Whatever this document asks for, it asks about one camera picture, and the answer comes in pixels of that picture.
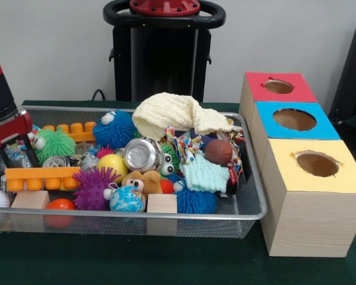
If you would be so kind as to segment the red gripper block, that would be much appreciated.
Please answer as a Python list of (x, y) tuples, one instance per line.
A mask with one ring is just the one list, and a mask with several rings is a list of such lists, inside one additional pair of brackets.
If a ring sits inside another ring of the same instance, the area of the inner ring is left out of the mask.
[(28, 134), (33, 130), (31, 116), (23, 107), (18, 107), (16, 112), (0, 121), (0, 156), (7, 168), (12, 168), (12, 161), (9, 159), (4, 148), (12, 140), (22, 140), (26, 148), (26, 155), (32, 167), (39, 167), (38, 158), (31, 145)]

